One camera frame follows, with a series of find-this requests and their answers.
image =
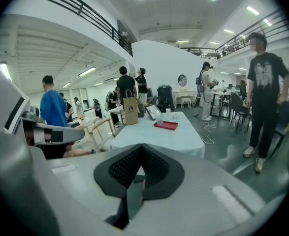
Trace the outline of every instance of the white pants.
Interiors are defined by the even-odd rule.
[[[205,87],[203,90],[203,111],[202,118],[206,119],[210,116],[212,92],[210,87]]]
[[[139,93],[139,95],[140,95],[140,103],[141,104],[146,103],[146,98],[148,96],[148,93]]]

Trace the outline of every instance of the table with light blue tablecloth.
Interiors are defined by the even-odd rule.
[[[173,119],[174,114],[179,114],[179,119]],[[163,115],[165,121],[178,123],[176,130],[154,127],[155,121],[152,121],[146,113],[143,118],[138,119],[139,123],[124,127],[112,140],[111,148],[146,143],[204,158],[204,143],[184,113]]]

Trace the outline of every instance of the railing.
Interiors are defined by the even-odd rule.
[[[98,14],[94,9],[87,5],[82,0],[48,0],[63,8],[72,11],[79,17],[84,18],[89,21],[95,27],[100,29],[102,32],[111,37],[115,42],[117,42],[122,48],[124,48],[132,56],[131,43],[127,42],[121,32],[116,30],[106,19],[104,19],[100,14]]]
[[[280,34],[289,30],[289,22],[281,10],[276,10],[273,13],[267,15],[264,19],[259,20],[235,37],[231,38],[228,42],[224,43],[217,49],[212,48],[198,48],[198,47],[185,47],[188,52],[200,56],[205,59],[220,59],[226,55],[229,55],[237,50],[240,50],[248,46],[248,36],[252,32],[259,32],[265,35],[266,38]]]

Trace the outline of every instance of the man in black t-shirt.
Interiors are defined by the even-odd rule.
[[[72,122],[73,119],[72,119],[72,114],[73,114],[73,109],[72,109],[72,106],[70,103],[67,102],[67,99],[64,98],[64,94],[61,92],[60,95],[62,96],[62,99],[64,100],[65,102],[65,105],[66,105],[66,112],[67,112],[67,118],[66,118],[66,121],[69,123],[69,122]]]
[[[121,77],[119,80],[117,80],[117,89],[118,89],[118,101],[124,105],[124,98],[127,98],[126,91],[130,90],[127,92],[128,97],[136,97],[136,87],[135,87],[135,81],[134,78],[129,76],[127,74],[127,69],[124,66],[121,66],[119,68],[119,72],[121,74]]]
[[[148,90],[146,88],[146,79],[144,77],[145,69],[140,68],[138,71],[138,77],[135,78],[135,80],[138,82],[138,89],[139,89],[139,98],[140,103],[144,104],[146,103],[146,98],[148,96]]]
[[[289,72],[280,57],[267,53],[267,40],[264,35],[253,32],[249,35],[251,48],[257,56],[251,60],[248,79],[247,107],[252,105],[253,121],[250,147],[243,153],[248,157],[254,153],[263,126],[256,159],[256,172],[262,171],[263,163],[277,126],[277,107],[286,101],[289,89]],[[279,75],[283,78],[283,91],[279,97]]]
[[[117,107],[118,103],[118,89],[117,87],[115,88],[115,90],[113,90],[112,92],[110,92],[108,94],[108,106],[109,106],[109,110],[114,109]],[[117,114],[113,114],[110,113],[111,115],[111,119],[113,120],[114,125],[119,122],[119,118]]]

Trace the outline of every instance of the white sneaker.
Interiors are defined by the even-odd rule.
[[[255,148],[250,146],[245,152],[243,153],[244,157],[249,157],[251,154],[253,154],[255,151]]]
[[[263,168],[263,163],[265,162],[265,158],[260,158],[260,157],[257,157],[256,158],[256,167],[255,167],[255,171],[257,173],[260,173],[262,171],[262,168]]]

